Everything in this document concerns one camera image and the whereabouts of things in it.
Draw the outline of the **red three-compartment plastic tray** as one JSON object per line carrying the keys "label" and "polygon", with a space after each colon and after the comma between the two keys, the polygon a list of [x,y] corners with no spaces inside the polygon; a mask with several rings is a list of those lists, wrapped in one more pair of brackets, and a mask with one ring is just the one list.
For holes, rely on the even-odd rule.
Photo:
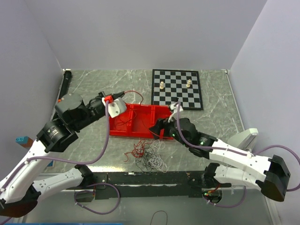
{"label": "red three-compartment plastic tray", "polygon": [[167,106],[160,105],[140,105],[126,104],[127,110],[115,117],[110,118],[110,135],[142,138],[142,139],[172,139],[166,136],[166,132],[162,129],[158,135],[154,135],[153,131],[149,131],[158,119],[165,119],[171,115],[171,111]]}

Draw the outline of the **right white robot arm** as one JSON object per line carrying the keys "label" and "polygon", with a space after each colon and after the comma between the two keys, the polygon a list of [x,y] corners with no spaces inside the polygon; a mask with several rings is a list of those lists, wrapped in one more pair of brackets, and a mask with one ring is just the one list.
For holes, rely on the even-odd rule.
{"label": "right white robot arm", "polygon": [[204,180],[208,186],[243,185],[260,190],[265,197],[274,201],[284,201],[291,174],[280,156],[259,156],[233,147],[197,131],[188,118],[171,121],[158,119],[149,131],[155,139],[163,131],[164,137],[180,142],[192,154],[213,160],[214,163],[205,170]]}

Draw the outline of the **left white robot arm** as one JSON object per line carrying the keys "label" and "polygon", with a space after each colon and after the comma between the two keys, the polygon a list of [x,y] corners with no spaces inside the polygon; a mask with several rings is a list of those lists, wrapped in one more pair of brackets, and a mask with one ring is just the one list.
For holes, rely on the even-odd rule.
{"label": "left white robot arm", "polygon": [[[55,106],[58,117],[44,125],[23,159],[0,182],[1,216],[19,218],[31,212],[43,199],[64,189],[90,187],[93,173],[87,166],[97,162],[105,153],[108,134],[103,149],[94,160],[78,162],[58,156],[78,139],[77,134],[83,128],[102,117],[109,120],[124,113],[127,109],[122,99],[124,94],[123,91],[109,95],[100,92],[88,104],[79,94],[64,95]],[[65,173],[37,181],[51,161],[75,166]]]}

